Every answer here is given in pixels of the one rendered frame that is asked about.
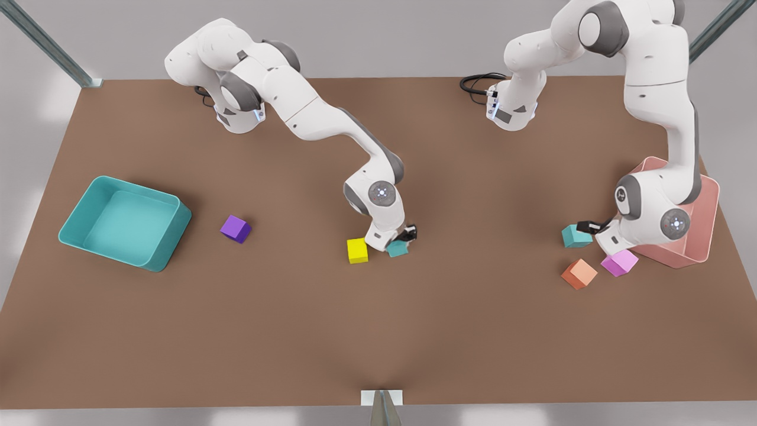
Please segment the pink cube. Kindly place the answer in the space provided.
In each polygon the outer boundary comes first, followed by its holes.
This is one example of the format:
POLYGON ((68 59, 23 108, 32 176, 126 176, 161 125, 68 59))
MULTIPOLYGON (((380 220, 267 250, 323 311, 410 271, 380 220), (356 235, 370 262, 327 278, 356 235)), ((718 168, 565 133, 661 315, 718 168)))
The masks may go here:
POLYGON ((625 249, 619 253, 606 256, 601 266, 608 270, 614 277, 621 277, 630 272, 638 263, 639 259, 631 251, 625 249))

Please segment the orange cube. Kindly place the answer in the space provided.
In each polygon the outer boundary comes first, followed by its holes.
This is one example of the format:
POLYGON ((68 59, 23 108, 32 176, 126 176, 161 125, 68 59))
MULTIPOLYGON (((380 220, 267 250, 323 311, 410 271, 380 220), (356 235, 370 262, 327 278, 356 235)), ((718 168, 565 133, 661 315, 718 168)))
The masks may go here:
POLYGON ((597 276, 597 271, 584 259, 571 263, 561 274, 561 278, 575 289, 586 288, 595 276, 597 276))

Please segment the pink rectangular bin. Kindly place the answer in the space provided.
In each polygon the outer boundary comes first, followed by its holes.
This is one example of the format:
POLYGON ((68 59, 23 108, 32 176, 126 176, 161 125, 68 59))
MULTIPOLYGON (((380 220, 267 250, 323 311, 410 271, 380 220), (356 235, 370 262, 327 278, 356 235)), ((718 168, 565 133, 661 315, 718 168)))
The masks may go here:
POLYGON ((635 246, 630 249, 633 253, 668 265, 672 269, 682 269, 682 267, 703 263, 708 259, 720 186, 715 180, 705 175, 701 175, 701 180, 698 198, 692 204, 680 206, 690 217, 687 234, 672 243, 635 246))

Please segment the purple cube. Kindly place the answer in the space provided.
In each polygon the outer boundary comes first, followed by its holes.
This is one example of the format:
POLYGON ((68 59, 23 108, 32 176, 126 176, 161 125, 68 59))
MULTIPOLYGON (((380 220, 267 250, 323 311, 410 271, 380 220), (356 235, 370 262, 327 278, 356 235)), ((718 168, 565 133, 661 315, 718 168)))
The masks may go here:
POLYGON ((220 232, 236 243, 243 243, 251 232, 251 224, 234 215, 229 215, 220 232))

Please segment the teal rectangular bin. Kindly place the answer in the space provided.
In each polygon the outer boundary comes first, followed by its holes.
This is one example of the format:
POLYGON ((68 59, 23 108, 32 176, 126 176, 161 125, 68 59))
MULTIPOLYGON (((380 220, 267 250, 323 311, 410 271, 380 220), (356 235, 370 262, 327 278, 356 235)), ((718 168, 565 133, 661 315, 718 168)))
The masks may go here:
POLYGON ((113 177, 89 184, 59 231, 59 241, 89 253, 160 272, 192 218, 177 197, 113 177))

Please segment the silver frame post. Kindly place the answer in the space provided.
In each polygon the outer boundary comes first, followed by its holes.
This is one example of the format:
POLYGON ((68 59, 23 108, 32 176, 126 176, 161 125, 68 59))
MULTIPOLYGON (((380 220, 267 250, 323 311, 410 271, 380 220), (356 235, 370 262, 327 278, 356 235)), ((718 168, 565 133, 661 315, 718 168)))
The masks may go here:
POLYGON ((100 88, 102 86, 102 79, 89 76, 15 0, 0 0, 0 12, 81 88, 100 88))
POLYGON ((371 406, 370 426, 402 426, 396 405, 403 405, 402 390, 362 390, 361 405, 371 406))
POLYGON ((757 0, 731 0, 707 27, 690 43, 689 64, 708 49, 728 28, 743 16, 757 0))

